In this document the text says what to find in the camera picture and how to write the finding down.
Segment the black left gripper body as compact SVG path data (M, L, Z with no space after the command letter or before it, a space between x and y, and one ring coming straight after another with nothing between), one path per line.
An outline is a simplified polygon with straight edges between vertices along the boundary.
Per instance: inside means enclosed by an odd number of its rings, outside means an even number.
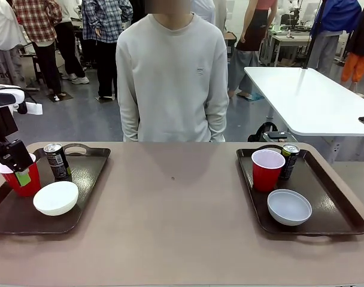
M8 141L7 136L18 131L12 113L9 109L0 109L0 149L17 149L19 140Z

